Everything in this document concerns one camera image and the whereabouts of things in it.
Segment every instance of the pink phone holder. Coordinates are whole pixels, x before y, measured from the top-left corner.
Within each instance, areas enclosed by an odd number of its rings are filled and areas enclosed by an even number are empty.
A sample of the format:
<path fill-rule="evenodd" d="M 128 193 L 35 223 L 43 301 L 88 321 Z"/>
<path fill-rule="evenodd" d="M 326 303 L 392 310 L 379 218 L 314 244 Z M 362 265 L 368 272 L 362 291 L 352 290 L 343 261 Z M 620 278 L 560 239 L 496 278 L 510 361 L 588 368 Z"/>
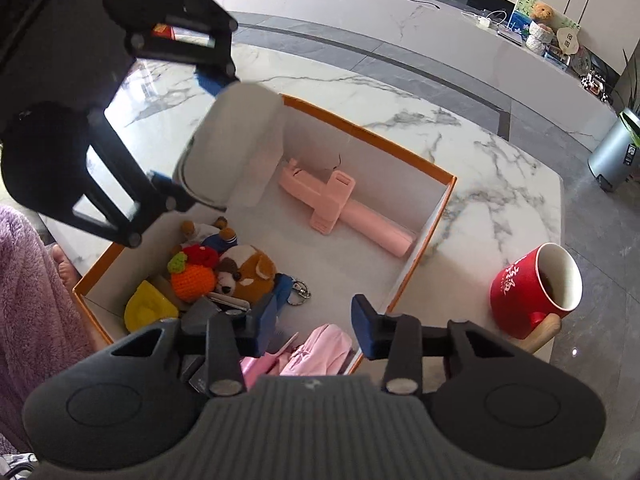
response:
<path fill-rule="evenodd" d="M 364 234 L 394 256 L 404 256 L 415 235 L 388 218 L 352 200 L 356 181 L 342 171 L 334 171 L 325 184 L 298 168 L 292 158 L 280 175 L 280 186 L 290 195 L 313 208 L 310 225 L 329 234 L 338 218 Z"/>

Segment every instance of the green crocheted leaf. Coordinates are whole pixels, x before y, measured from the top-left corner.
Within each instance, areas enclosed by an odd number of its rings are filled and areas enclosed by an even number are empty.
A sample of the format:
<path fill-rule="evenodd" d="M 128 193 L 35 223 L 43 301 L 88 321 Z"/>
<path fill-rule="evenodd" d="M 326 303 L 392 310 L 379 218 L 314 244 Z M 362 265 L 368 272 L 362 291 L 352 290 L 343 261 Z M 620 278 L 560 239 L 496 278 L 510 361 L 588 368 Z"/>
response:
<path fill-rule="evenodd" d="M 176 254 L 168 264 L 166 264 L 166 270 L 172 274 L 180 274 L 184 272 L 187 267 L 187 255 L 183 252 Z"/>

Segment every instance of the purple fuzzy blanket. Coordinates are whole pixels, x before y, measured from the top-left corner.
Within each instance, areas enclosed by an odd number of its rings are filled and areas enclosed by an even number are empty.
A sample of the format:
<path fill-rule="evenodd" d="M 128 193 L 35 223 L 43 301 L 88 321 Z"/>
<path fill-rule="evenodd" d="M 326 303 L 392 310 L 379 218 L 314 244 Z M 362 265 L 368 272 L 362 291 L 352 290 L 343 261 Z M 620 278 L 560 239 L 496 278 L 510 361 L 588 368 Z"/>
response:
<path fill-rule="evenodd" d="M 23 215 L 0 206 L 0 433 L 20 452 L 30 450 L 21 417 L 29 393 L 91 353 L 40 237 Z"/>

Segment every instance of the box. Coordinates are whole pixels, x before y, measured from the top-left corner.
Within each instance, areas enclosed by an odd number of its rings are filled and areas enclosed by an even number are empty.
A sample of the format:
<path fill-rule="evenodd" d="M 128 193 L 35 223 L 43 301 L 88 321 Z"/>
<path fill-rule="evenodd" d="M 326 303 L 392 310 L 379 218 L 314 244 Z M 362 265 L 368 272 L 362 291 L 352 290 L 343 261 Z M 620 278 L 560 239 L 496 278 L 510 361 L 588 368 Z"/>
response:
<path fill-rule="evenodd" d="M 338 325 L 352 338 L 356 351 L 347 366 L 352 372 L 361 355 L 351 328 L 351 298 L 365 294 L 381 313 L 395 307 L 443 215 L 456 177 L 325 110 L 290 96 L 282 99 L 284 106 L 278 112 L 282 116 L 272 128 L 275 171 L 265 176 L 249 162 L 245 173 L 263 181 L 260 193 L 249 205 L 231 201 L 224 215 L 239 243 L 262 249 L 278 272 L 302 280 L 311 291 L 311 299 L 302 306 L 282 309 L 279 323 L 284 330 L 300 332 L 302 343 L 316 327 Z M 329 235 L 313 230 L 309 225 L 312 209 L 278 185 L 281 168 L 290 158 L 324 182 L 335 168 L 352 176 L 356 186 L 351 198 L 416 235 L 405 256 L 393 256 L 339 220 Z M 219 215 L 198 204 L 188 213 L 171 212 L 159 218 L 135 249 L 108 247 L 74 289 L 106 342 L 127 335 L 126 303 L 144 279 L 166 267 L 171 247 L 183 241 L 181 222 L 211 223 Z"/>

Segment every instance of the label on trash can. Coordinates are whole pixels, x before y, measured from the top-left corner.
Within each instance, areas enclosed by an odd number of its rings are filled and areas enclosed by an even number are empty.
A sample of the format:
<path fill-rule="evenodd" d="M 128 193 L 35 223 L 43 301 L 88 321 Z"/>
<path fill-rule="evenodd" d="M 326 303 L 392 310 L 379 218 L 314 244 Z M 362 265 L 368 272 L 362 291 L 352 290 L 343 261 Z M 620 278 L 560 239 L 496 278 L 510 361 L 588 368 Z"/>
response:
<path fill-rule="evenodd" d="M 625 166 L 631 166 L 631 163 L 634 161 L 634 157 L 636 156 L 636 148 L 635 144 L 630 144 L 626 149 L 625 160 L 622 162 Z"/>

